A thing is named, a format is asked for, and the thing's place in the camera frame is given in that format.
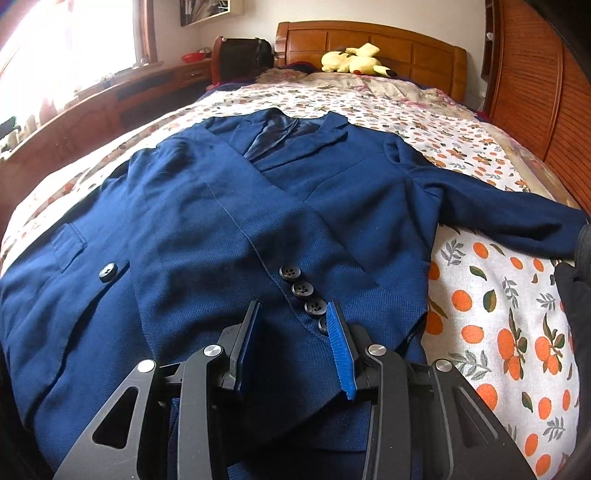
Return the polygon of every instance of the red bowl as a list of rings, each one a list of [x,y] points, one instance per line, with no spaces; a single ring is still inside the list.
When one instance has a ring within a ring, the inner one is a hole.
[[[185,63],[195,63],[196,61],[203,60],[205,55],[207,55],[205,52],[197,51],[195,53],[187,53],[186,55],[183,55],[181,59]]]

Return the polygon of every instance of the bed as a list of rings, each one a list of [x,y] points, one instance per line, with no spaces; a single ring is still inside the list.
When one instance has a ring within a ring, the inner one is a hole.
[[[324,51],[367,41],[381,49],[384,65],[411,82],[272,69],[252,85],[215,92],[79,159],[69,158],[60,170],[63,158],[43,163],[17,150],[7,160],[16,168],[0,166],[11,173],[10,179],[0,177],[5,185],[0,218],[8,222],[12,213],[0,252],[2,273],[133,153],[205,118],[268,108],[294,118],[336,112],[351,124],[396,133],[440,168],[497,189],[532,191],[577,205],[529,151],[461,105],[466,86],[461,48],[383,25],[283,22],[277,30],[276,64],[306,61],[319,67]],[[40,169],[30,172],[27,164]],[[572,453],[579,408],[578,369],[553,276],[558,261],[524,255],[479,232],[440,226],[428,273],[422,340],[429,361],[448,358],[460,369],[543,479],[552,478]],[[538,347],[546,342],[552,342],[548,355]]]

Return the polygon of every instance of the pikachu plush toy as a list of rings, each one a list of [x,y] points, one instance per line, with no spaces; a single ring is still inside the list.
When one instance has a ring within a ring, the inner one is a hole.
[[[323,72],[356,73],[358,75],[380,74],[386,77],[397,76],[396,72],[384,67],[374,58],[379,48],[366,43],[361,48],[347,48],[345,52],[330,51],[322,57]]]

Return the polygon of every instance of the blazer sleeve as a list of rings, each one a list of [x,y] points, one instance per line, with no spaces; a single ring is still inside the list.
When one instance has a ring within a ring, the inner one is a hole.
[[[587,215],[539,195],[503,192],[481,180],[433,166],[413,179],[441,201],[439,221],[483,232],[507,247],[541,257],[574,257]]]

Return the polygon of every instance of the black button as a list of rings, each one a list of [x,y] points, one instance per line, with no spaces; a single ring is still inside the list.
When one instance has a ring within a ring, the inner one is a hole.
[[[101,271],[99,272],[100,281],[103,283],[108,283],[115,278],[117,275],[117,265],[114,263],[110,263],[105,265]]]
[[[314,287],[311,283],[301,280],[291,286],[291,291],[300,300],[306,300],[314,293]]]
[[[301,270],[295,265],[284,265],[279,269],[279,275],[283,280],[293,283],[300,278]]]
[[[322,317],[326,313],[326,302],[322,299],[315,298],[306,300],[304,310],[311,317]]]
[[[326,315],[323,315],[318,319],[318,330],[320,330],[320,333],[322,333],[322,335],[329,334],[329,330],[326,327]]]

